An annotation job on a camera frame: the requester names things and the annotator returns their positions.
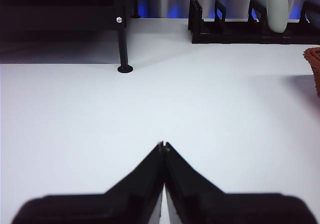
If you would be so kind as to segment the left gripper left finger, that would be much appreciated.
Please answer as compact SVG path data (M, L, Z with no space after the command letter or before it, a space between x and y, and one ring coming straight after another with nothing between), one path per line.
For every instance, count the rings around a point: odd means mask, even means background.
M47 195L27 201L13 223L159 223L164 145L105 193Z

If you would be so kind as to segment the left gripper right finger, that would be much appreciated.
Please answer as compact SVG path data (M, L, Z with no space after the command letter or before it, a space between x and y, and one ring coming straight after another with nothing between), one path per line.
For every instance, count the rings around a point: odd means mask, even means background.
M226 193L166 143L166 194L173 223L316 223L308 206L281 193Z

